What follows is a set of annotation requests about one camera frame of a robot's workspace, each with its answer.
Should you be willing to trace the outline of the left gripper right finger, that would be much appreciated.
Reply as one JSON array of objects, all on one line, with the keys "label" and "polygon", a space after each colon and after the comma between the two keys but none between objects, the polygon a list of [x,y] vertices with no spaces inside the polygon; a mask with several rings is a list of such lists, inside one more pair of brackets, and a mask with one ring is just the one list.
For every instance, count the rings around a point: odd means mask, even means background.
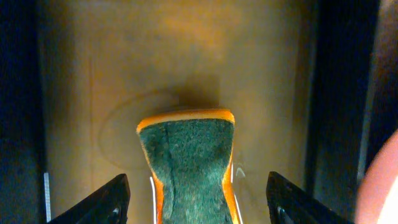
[{"label": "left gripper right finger", "polygon": [[275,171],[269,172],[266,197],[272,224],[353,224]]}]

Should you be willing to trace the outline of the green and orange sponge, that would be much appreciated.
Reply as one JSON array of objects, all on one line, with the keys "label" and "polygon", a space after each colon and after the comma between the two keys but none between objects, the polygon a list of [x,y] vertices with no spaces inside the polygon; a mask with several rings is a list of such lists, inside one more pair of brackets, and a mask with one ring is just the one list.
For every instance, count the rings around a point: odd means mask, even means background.
[{"label": "green and orange sponge", "polygon": [[155,223],[241,223],[232,186],[234,124],[230,110],[201,109],[137,125],[152,172]]}]

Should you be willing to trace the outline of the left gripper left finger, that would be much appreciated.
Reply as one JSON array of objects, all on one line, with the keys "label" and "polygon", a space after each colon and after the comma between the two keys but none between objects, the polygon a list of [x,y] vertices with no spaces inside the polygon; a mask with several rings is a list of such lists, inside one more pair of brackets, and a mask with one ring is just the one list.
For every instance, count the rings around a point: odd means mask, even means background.
[{"label": "left gripper left finger", "polygon": [[126,224],[130,188],[119,174],[49,224]]}]

